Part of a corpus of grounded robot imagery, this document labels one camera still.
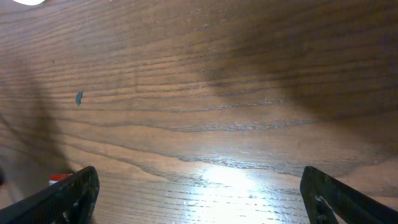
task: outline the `wood grain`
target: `wood grain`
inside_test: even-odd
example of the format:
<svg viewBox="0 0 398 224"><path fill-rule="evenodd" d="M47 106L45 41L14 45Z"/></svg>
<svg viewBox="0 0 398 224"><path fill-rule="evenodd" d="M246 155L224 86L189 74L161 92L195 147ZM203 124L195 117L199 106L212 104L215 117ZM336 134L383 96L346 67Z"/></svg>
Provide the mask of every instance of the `wood grain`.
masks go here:
<svg viewBox="0 0 398 224"><path fill-rule="evenodd" d="M398 209L397 6L2 2L11 196L92 165L97 223L308 223L315 166Z"/></svg>

